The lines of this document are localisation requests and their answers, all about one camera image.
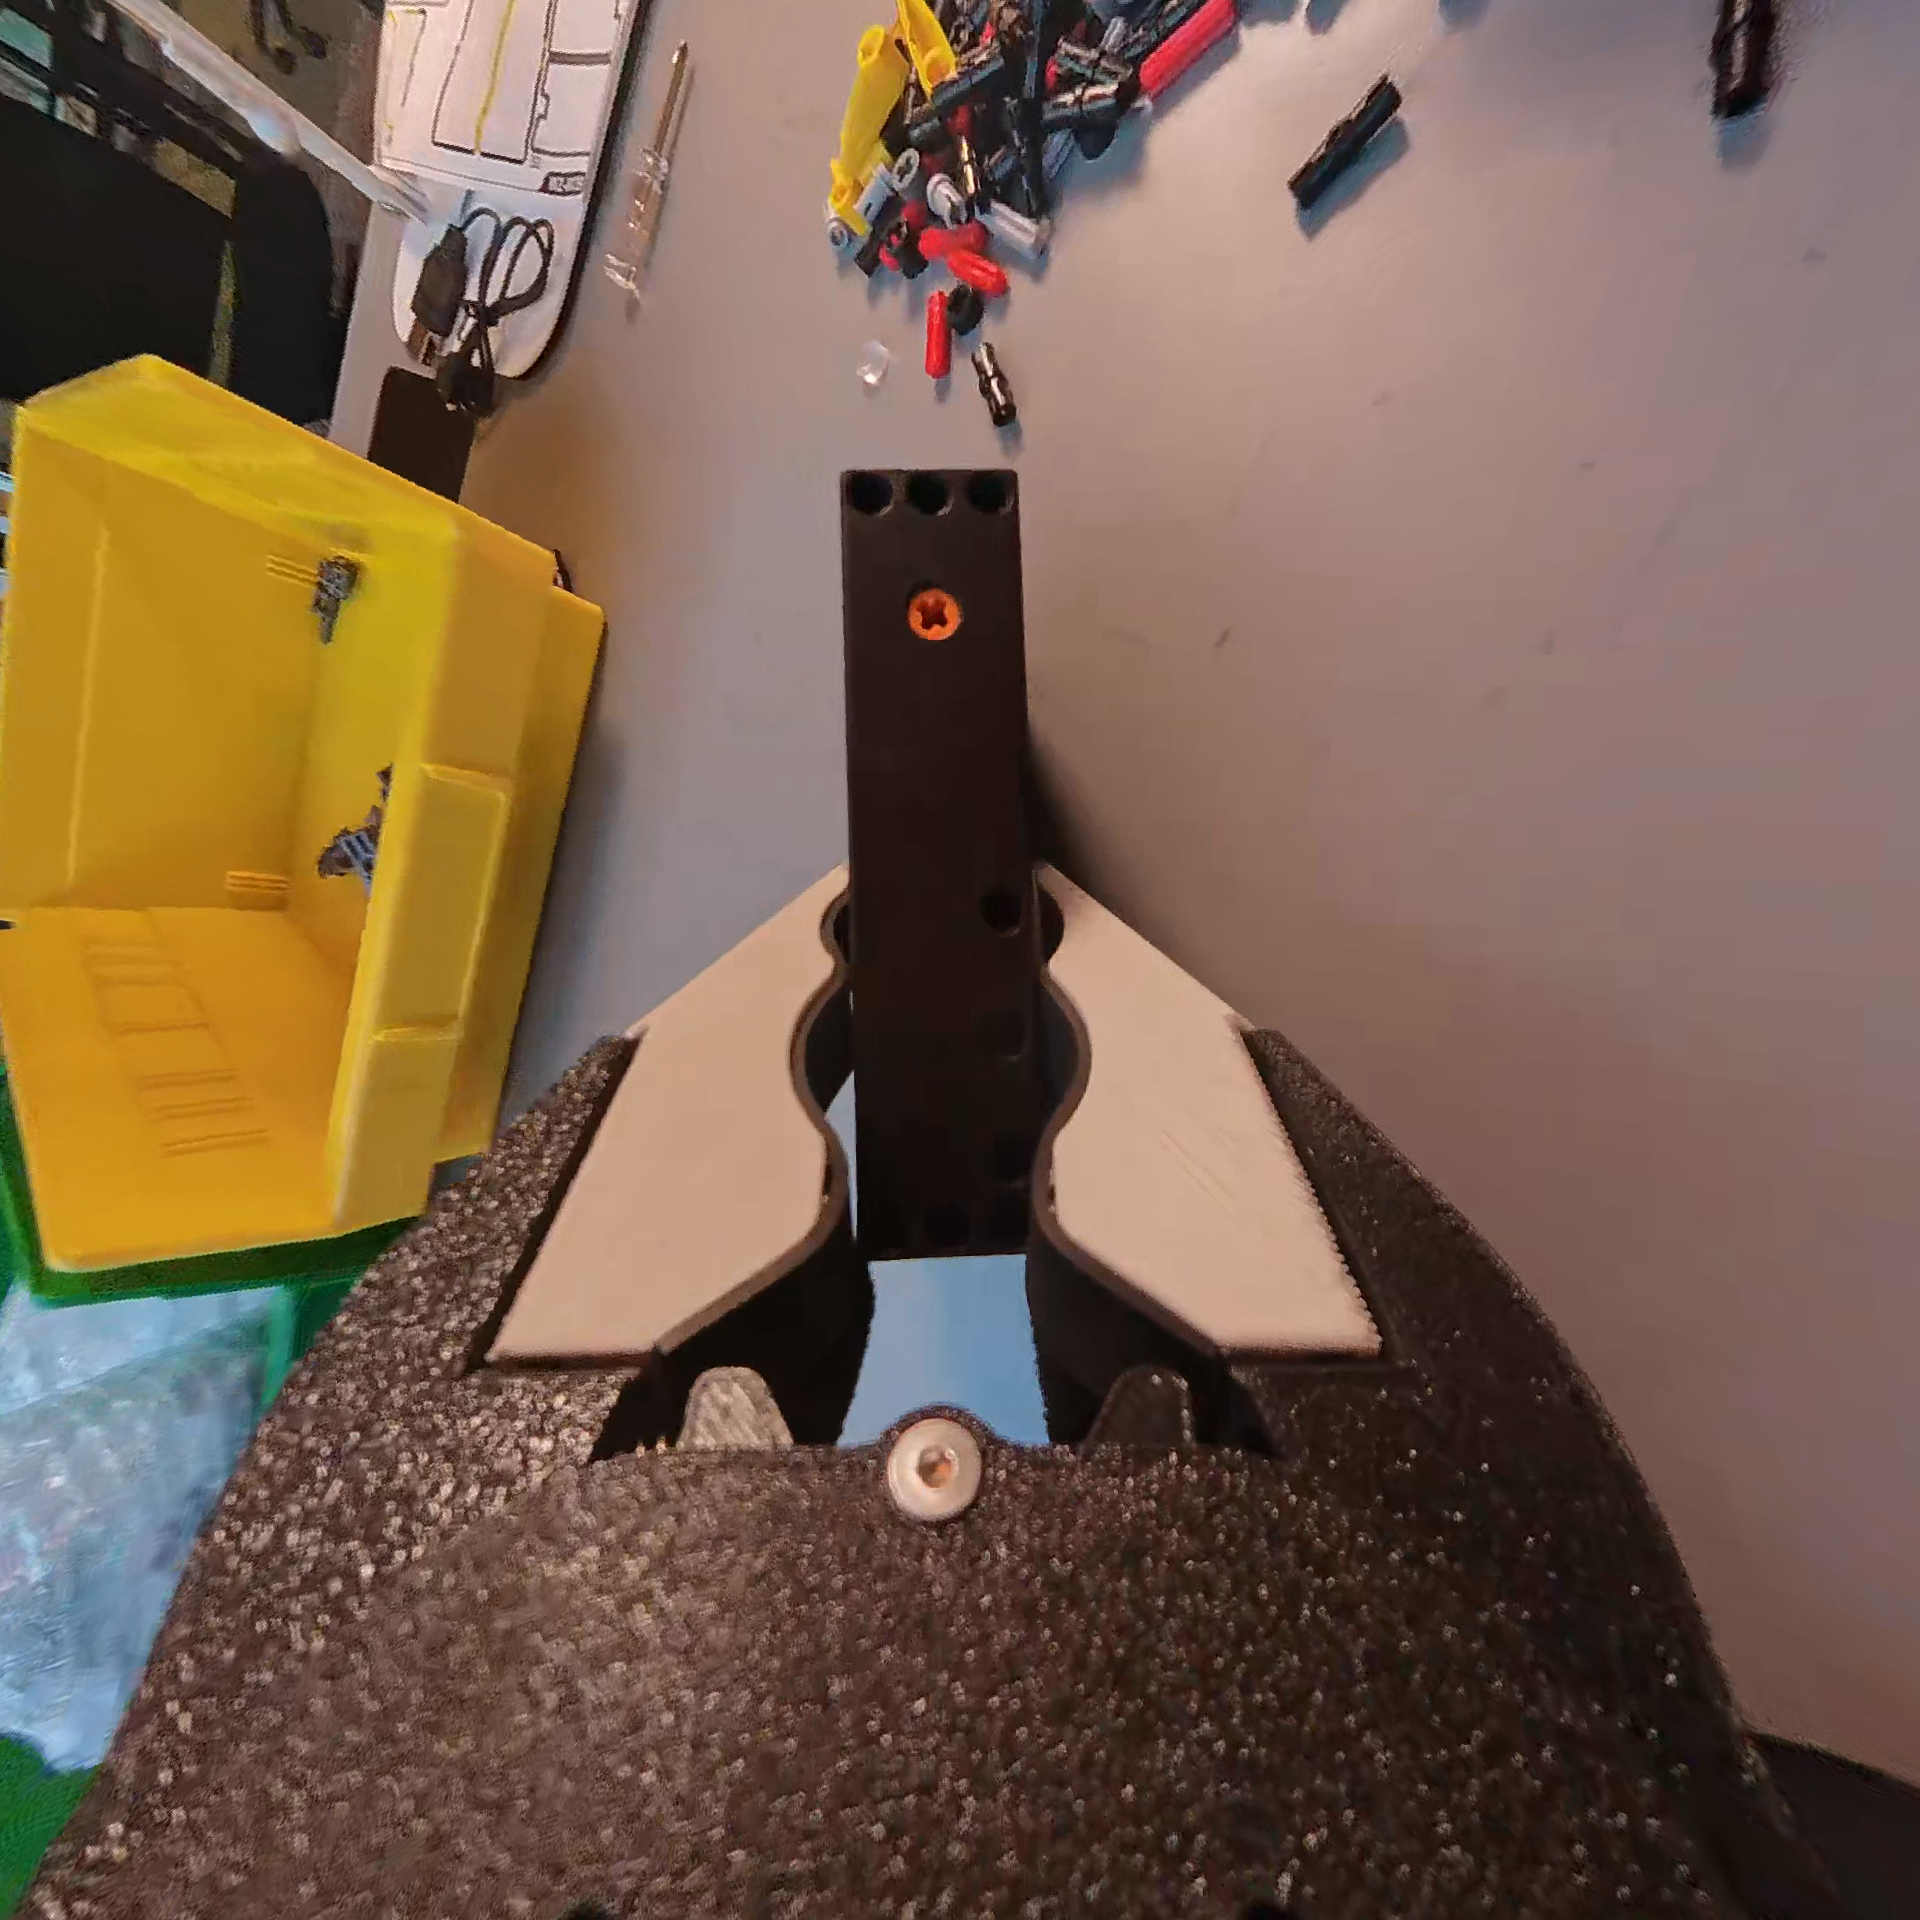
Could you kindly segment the heap of black building pieces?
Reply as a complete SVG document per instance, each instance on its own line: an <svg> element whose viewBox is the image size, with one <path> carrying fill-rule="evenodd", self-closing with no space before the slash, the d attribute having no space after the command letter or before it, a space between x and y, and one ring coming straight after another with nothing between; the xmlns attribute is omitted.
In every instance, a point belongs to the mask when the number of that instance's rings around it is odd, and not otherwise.
<svg viewBox="0 0 1920 1920"><path fill-rule="evenodd" d="M345 555L323 557L317 566L317 580L311 598L311 612L320 626L320 643L331 644L336 638L336 628L341 616L350 598L353 597L359 584L362 579L362 569L357 561ZM386 808L393 798L393 768L383 765L375 776L376 798L368 810L368 816L350 828L337 829L329 837L323 850L317 858L317 875L323 881L341 881L353 877L360 883L362 894L373 894L373 881L376 869L376 843L381 834L381 825L386 819Z"/></svg>

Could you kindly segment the black perforated building block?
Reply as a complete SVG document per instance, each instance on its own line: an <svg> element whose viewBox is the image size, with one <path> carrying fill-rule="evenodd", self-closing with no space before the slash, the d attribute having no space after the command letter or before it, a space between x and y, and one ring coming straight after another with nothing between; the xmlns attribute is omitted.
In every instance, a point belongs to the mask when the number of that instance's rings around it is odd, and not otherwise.
<svg viewBox="0 0 1920 1920"><path fill-rule="evenodd" d="M1040 910L1005 468L848 468L841 580L854 1230L877 1262L1026 1238Z"/></svg>

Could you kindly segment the black box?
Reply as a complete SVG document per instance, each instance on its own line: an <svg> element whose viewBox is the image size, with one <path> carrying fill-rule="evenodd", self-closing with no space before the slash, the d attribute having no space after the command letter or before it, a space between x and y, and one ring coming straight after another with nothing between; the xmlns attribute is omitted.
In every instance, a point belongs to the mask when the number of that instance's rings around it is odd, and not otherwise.
<svg viewBox="0 0 1920 1920"><path fill-rule="evenodd" d="M474 421L445 402L434 378L386 368L373 412L366 460L445 501L459 501Z"/></svg>

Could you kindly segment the yellow storage bin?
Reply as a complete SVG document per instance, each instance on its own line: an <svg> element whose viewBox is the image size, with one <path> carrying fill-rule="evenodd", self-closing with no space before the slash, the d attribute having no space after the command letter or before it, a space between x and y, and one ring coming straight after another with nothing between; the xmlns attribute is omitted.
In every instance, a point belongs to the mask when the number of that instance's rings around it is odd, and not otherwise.
<svg viewBox="0 0 1920 1920"><path fill-rule="evenodd" d="M2 1003L40 1250L415 1216L495 1136L602 611L157 357L37 395L14 452ZM362 579L321 644L333 555ZM368 897L317 858L383 765Z"/></svg>

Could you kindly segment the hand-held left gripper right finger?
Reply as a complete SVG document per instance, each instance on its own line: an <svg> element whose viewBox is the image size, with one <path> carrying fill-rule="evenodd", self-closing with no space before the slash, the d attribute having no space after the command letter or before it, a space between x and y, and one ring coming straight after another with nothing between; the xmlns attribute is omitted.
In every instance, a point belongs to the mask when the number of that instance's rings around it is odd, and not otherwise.
<svg viewBox="0 0 1920 1920"><path fill-rule="evenodd" d="M1024 1297L1047 1438L1086 1440L1115 1382L1185 1382L1234 1434L1235 1369L1371 1369L1385 1340L1256 1062L1255 1029L1080 885L1037 869L1054 1108Z"/></svg>

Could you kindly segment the clear plastic-wrapped bundle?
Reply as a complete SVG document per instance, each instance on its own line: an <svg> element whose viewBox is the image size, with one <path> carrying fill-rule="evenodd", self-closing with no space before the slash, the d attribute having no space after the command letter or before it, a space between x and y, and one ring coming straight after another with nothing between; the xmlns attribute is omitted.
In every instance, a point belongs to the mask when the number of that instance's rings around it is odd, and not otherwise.
<svg viewBox="0 0 1920 1920"><path fill-rule="evenodd" d="M210 1508L293 1350L248 1286L2 1313L2 1732L105 1757Z"/></svg>

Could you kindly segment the pile of small building pieces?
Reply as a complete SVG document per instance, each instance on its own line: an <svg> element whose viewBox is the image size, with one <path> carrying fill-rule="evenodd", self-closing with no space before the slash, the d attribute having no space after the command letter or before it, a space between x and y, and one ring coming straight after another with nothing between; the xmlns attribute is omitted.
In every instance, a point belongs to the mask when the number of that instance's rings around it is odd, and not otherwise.
<svg viewBox="0 0 1920 1920"><path fill-rule="evenodd" d="M986 342L1007 268L1047 262L1072 164L1106 158L1238 24L1234 3L895 3L858 35L823 229L864 281L931 276L934 386Z"/></svg>

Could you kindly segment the green storage bin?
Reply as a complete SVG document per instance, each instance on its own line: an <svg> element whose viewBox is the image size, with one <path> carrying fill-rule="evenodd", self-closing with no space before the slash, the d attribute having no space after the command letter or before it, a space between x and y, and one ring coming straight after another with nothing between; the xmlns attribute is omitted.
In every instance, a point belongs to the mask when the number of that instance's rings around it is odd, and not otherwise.
<svg viewBox="0 0 1920 1920"><path fill-rule="evenodd" d="M295 1332L290 1362L269 1395L267 1412L293 1366L311 1349L352 1284L393 1243L398 1225L352 1233L341 1238L293 1242L234 1256L194 1256L173 1262L122 1264L98 1272L50 1266L37 1230L25 1152L16 1118L5 1107L5 1246L2 1293L25 1286L47 1306L95 1306L127 1298L185 1298L210 1291L290 1289ZM29 1883L40 1854L78 1808L91 1770L55 1774L34 1753L5 1737L2 1820L5 1820L5 1912L10 1912Z"/></svg>

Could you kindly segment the clear-handled screwdriver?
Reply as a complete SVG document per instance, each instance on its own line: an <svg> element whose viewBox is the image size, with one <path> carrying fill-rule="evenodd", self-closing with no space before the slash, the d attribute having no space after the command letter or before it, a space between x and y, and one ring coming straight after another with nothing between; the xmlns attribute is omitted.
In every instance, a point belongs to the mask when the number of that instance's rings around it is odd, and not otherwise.
<svg viewBox="0 0 1920 1920"><path fill-rule="evenodd" d="M602 260L607 280L631 310L639 304L639 291L656 252L664 189L690 93L690 70L690 49L687 41L680 40L667 66L667 83L654 137L639 148L639 156L631 168L621 221L614 229L614 238L607 243Z"/></svg>

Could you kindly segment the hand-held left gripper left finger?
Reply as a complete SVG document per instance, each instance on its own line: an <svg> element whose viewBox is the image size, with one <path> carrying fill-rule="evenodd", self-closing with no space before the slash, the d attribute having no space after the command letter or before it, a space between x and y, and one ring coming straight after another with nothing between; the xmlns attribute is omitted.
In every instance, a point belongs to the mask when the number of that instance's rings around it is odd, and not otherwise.
<svg viewBox="0 0 1920 1920"><path fill-rule="evenodd" d="M832 869L623 1035L557 1194L486 1316L499 1376L623 1378L598 1450L680 1436L744 1369L791 1438L842 1438L873 1275L830 1112L853 1080L848 869Z"/></svg>

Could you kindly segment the grey desk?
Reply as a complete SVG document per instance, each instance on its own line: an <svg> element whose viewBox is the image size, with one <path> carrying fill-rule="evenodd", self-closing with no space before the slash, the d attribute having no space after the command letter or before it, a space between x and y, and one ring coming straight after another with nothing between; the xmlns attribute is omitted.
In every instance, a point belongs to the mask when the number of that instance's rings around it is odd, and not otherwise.
<svg viewBox="0 0 1920 1920"><path fill-rule="evenodd" d="M607 616L504 1114L846 852L834 475L1017 466L1058 862L1517 1272L1743 1714L1913 1781L1917 19L1781 4L1726 129L1713 11L1250 8L1069 180L995 440L824 240L879 8L656 4L641 302L466 475Z"/></svg>

